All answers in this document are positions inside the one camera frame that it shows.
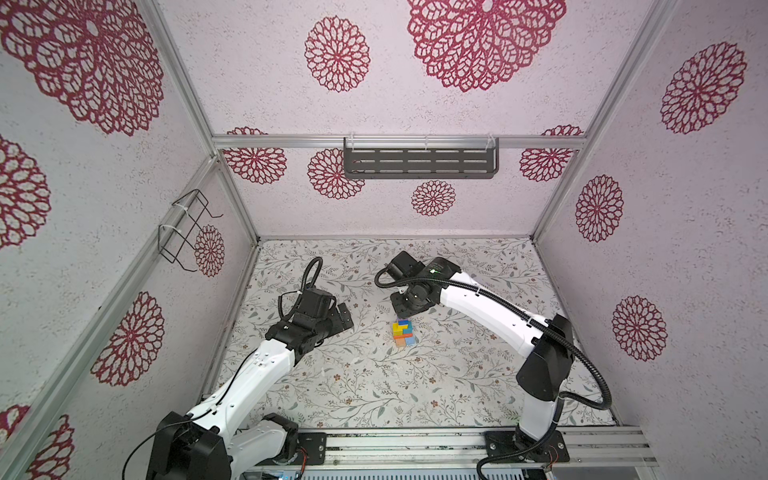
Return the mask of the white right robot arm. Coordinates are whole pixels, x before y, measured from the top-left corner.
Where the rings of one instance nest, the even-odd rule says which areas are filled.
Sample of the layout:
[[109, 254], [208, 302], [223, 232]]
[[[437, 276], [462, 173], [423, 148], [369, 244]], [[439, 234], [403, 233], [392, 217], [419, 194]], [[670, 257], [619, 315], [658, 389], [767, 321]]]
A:
[[[401, 319], [424, 313], [436, 305], [453, 309], [479, 323], [523, 358], [516, 382], [524, 393], [523, 409], [511, 442], [497, 455], [477, 464], [555, 459], [555, 434], [564, 404], [580, 403], [605, 411], [612, 406], [610, 387], [595, 364], [574, 344], [570, 320], [534, 314], [502, 298], [475, 281], [455, 263], [436, 257], [428, 263], [400, 252], [374, 276], [374, 284], [392, 289], [390, 301]], [[579, 361], [598, 386], [600, 398], [591, 400], [562, 385], [573, 363]]]

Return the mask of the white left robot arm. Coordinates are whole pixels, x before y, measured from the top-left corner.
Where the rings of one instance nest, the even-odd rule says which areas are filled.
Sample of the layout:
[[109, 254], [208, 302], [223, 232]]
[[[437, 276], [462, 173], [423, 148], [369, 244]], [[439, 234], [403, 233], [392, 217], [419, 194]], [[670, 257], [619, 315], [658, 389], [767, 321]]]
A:
[[171, 412], [152, 437], [148, 479], [238, 479], [262, 461], [296, 455], [298, 426], [268, 414], [256, 426], [241, 425], [268, 391], [326, 339], [353, 327], [351, 313], [332, 294], [308, 288], [270, 326], [232, 377], [181, 415]]

